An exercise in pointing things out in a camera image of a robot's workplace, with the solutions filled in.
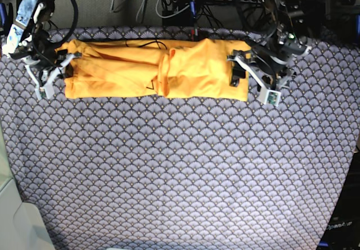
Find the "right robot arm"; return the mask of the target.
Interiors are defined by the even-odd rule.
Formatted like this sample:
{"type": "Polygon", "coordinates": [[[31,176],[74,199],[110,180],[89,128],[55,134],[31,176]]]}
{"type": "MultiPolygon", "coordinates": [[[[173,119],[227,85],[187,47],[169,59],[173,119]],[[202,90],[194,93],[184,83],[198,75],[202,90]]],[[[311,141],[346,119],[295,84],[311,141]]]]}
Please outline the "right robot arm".
{"type": "Polygon", "coordinates": [[[66,78],[66,68],[81,53],[62,49],[74,33],[79,17],[76,0],[70,0],[73,21],[68,33],[58,42],[51,42],[44,30],[55,10],[55,0],[22,0],[15,20],[6,30],[6,42],[2,52],[12,60],[21,60],[26,72],[35,84],[38,100],[51,99],[55,94],[54,82],[66,78]]]}

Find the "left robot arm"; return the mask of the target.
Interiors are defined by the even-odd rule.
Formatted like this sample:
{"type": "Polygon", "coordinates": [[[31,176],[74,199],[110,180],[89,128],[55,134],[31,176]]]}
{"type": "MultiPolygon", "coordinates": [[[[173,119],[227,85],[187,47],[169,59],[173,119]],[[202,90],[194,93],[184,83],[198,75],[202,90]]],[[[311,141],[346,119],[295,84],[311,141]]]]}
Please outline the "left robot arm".
{"type": "Polygon", "coordinates": [[[258,101],[278,106],[281,89],[295,76],[288,65],[294,58],[310,52],[310,39],[295,32],[294,17],[286,0],[234,0],[234,3],[243,28],[260,38],[246,37],[244,42],[250,47],[249,51],[234,50],[227,57],[227,61],[232,62],[230,86],[239,86],[240,80],[249,74],[258,85],[258,101]],[[244,3],[263,9],[257,24],[248,23],[244,3]]]}

